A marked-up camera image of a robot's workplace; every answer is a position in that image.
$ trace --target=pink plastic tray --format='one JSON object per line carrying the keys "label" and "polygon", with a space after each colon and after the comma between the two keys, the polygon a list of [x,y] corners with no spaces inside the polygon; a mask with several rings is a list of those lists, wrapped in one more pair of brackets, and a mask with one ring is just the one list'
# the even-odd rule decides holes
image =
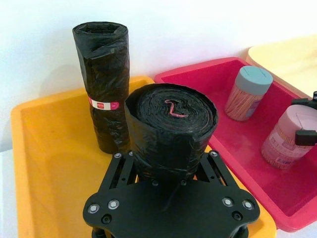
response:
{"label": "pink plastic tray", "polygon": [[220,152],[276,225],[294,232],[317,220],[317,148],[288,171],[276,169],[263,159],[262,143],[296,95],[274,82],[248,121],[230,119],[224,105],[239,69],[245,65],[239,58],[216,59],[158,74],[155,82],[194,88],[215,103],[219,125],[209,145]]}

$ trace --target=red and white sticker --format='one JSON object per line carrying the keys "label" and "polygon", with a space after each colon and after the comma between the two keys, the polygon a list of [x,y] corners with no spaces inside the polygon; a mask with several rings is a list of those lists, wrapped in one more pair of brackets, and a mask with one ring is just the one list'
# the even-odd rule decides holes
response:
{"label": "red and white sticker", "polygon": [[105,111],[116,110],[120,106],[120,103],[118,102],[102,103],[102,102],[97,102],[95,100],[92,100],[90,97],[88,98],[89,98],[90,105],[99,110],[105,110]]}

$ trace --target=black garbage bag roll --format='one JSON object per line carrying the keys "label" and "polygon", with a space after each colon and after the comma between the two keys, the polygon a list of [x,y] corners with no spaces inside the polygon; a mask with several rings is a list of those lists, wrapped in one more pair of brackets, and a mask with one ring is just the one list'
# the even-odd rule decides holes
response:
{"label": "black garbage bag roll", "polygon": [[129,147],[124,114],[130,76],[128,29],[113,22],[88,22],[76,26],[73,36],[99,148],[106,153],[126,151]]}
{"label": "black garbage bag roll", "polygon": [[135,90],[125,110],[139,177],[193,178],[218,122],[214,104],[194,89],[163,83]]}

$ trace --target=white surface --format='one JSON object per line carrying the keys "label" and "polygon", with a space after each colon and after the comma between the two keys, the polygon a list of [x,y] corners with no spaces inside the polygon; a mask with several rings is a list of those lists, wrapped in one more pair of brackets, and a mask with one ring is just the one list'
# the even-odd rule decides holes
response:
{"label": "white surface", "polygon": [[[295,233],[277,231],[276,238],[316,238],[317,222]],[[17,238],[12,150],[0,153],[0,238]]]}
{"label": "white surface", "polygon": [[3,0],[0,4],[0,151],[11,148],[17,104],[83,86],[72,28],[114,21],[129,28],[131,75],[317,33],[312,0]]}

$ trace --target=yellow plastic container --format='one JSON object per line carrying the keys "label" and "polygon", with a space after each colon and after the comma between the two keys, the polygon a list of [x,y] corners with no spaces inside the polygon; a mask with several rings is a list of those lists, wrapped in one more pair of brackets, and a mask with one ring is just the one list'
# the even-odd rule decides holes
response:
{"label": "yellow plastic container", "polygon": [[270,71],[301,98],[311,98],[317,90],[317,35],[251,47],[246,61]]}
{"label": "yellow plastic container", "polygon": [[[150,83],[146,76],[131,78],[130,91]],[[85,90],[21,104],[11,121],[19,238],[90,238],[83,207],[97,192],[111,155],[98,148]],[[274,238],[275,223],[260,208],[249,237]]]}

